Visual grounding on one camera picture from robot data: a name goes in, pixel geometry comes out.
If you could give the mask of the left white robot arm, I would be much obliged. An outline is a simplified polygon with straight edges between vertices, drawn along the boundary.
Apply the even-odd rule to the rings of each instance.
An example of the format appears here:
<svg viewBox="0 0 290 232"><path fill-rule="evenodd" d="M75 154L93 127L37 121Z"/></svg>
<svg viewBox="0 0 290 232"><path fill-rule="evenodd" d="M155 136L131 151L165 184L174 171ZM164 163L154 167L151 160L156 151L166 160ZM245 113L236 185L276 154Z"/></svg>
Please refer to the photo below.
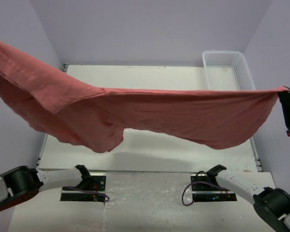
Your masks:
<svg viewBox="0 0 290 232"><path fill-rule="evenodd" d="M0 174L0 212L34 198L39 192L90 186L91 176L84 165L57 171L41 171L19 166Z"/></svg>

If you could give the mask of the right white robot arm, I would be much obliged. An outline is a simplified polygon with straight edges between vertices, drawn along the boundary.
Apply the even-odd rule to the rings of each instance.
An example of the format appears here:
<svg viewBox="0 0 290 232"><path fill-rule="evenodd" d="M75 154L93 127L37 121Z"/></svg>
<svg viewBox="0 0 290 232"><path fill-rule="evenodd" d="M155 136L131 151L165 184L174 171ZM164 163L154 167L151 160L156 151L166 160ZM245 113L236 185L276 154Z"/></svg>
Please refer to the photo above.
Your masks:
<svg viewBox="0 0 290 232"><path fill-rule="evenodd" d="M287 136L290 137L290 88L279 93ZM280 188L260 187L217 165L207 173L206 185L230 190L253 205L258 216L276 232L290 232L290 195Z"/></svg>

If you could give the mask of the red t shirt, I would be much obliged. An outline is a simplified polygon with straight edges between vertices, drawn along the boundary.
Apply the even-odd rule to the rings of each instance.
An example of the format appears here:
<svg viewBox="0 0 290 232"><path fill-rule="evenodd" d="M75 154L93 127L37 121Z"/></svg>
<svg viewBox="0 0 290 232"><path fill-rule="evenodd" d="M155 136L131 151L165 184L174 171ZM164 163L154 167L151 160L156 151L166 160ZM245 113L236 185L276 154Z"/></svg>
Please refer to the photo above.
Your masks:
<svg viewBox="0 0 290 232"><path fill-rule="evenodd" d="M253 91L94 87L0 41L0 97L36 131L94 152L112 151L125 129L213 149L247 141L286 87Z"/></svg>

